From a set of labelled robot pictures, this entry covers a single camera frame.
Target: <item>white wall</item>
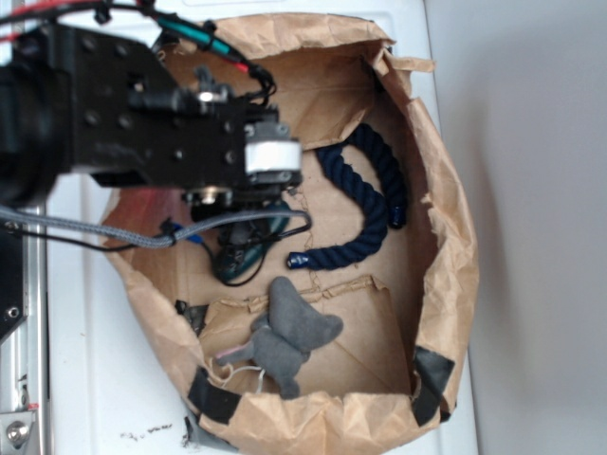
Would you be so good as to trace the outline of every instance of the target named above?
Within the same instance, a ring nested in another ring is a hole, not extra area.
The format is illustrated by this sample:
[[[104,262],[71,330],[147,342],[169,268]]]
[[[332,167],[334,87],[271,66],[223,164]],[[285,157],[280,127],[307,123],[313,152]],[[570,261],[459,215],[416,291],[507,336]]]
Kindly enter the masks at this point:
[[[607,2],[427,0],[478,231],[482,453],[607,453]]]

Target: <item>white surface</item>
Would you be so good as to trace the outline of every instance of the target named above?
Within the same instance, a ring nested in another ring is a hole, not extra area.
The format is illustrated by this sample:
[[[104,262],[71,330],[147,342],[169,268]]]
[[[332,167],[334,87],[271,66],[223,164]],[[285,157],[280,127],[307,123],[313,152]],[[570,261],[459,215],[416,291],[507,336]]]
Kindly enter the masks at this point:
[[[373,19],[399,40],[396,55],[429,57],[421,0],[341,2],[160,2],[192,18],[218,18],[260,11],[308,10]],[[203,5],[199,8],[187,5]],[[117,18],[120,32],[154,40],[156,33],[137,17]],[[432,75],[414,75],[415,92],[437,121]],[[62,179],[49,209],[53,214],[97,222],[108,191],[86,177]],[[185,409],[126,301],[118,274],[94,252],[49,246],[51,393],[55,453],[61,455],[224,453],[183,447]],[[148,431],[158,427],[168,427]],[[393,454],[475,455],[476,436],[468,369],[459,407],[451,421]]]
[[[429,0],[442,131],[481,289],[481,452],[607,446],[607,3]]]

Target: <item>plush elephant ear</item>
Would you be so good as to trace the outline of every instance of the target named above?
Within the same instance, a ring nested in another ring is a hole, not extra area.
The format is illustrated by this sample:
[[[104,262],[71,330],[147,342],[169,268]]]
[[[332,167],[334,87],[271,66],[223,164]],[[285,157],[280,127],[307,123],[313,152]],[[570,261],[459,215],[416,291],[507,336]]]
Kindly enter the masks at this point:
[[[285,277],[274,279],[269,288],[269,324],[303,353],[333,341],[343,329],[341,318],[316,311]]]

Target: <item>black tape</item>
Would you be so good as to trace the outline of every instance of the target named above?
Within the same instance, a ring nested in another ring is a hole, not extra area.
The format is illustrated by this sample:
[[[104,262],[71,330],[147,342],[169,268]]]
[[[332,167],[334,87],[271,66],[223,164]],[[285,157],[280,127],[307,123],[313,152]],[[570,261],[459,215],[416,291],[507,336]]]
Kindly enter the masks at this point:
[[[175,301],[175,310],[188,321],[197,337],[200,336],[206,326],[205,317],[208,309],[209,305],[190,306],[184,300]]]
[[[215,387],[209,382],[207,371],[198,368],[188,399],[207,417],[227,425],[238,408],[240,395]]]
[[[421,389],[413,402],[414,416],[421,427],[434,417],[443,399],[455,362],[441,354],[415,346],[415,369],[421,379]]]
[[[195,443],[201,446],[217,448],[225,452],[238,452],[238,448],[231,445],[228,441],[224,441],[218,438],[212,433],[209,433],[205,429],[201,428],[197,424],[197,419],[193,413],[188,410],[188,416],[185,417],[186,434],[184,436],[183,446],[186,447],[188,443]]]

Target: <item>brown paper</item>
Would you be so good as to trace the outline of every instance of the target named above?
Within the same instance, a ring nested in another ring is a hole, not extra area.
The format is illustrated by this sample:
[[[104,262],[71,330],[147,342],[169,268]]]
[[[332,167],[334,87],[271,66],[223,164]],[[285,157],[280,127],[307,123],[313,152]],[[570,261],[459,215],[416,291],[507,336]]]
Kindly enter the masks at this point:
[[[343,16],[266,14],[218,26],[220,36],[272,72],[279,86],[272,101],[306,149],[343,140],[363,119],[382,135],[406,174],[408,225],[391,230],[381,250],[359,264],[331,272],[288,270],[289,251],[343,244],[356,237],[363,220],[359,208],[322,176],[314,154],[304,154],[304,182],[285,200],[293,209],[309,210],[314,227],[273,247],[247,286],[221,285],[201,248],[189,243],[112,254],[111,261],[158,360],[183,397],[199,366],[217,384],[225,377],[212,365],[212,354],[247,340],[248,324],[267,305],[268,286],[277,275],[288,276],[309,301],[340,314],[349,327],[304,365],[298,375],[303,396],[281,400],[269,383],[257,394],[256,373],[237,374],[226,387],[247,392],[230,423],[201,415],[204,429],[251,454],[375,454],[405,444],[439,423],[438,412],[423,428],[414,418],[412,399],[419,386],[414,347],[455,363],[442,405],[443,411],[453,411],[478,286],[466,197],[422,101],[411,100],[410,72],[432,71],[433,63],[395,58],[386,49],[390,39],[375,24]],[[193,68],[204,63],[239,93],[256,88],[187,43],[167,46],[162,56],[184,85],[194,83]],[[375,78],[385,92],[376,90]],[[346,147],[343,154],[379,188],[360,151]],[[190,223],[178,191],[129,190],[114,201],[105,223],[154,234],[167,216]],[[212,244],[213,234],[204,236]],[[211,329],[201,340],[176,314],[176,299],[213,302]],[[369,372],[381,372],[380,377]]]

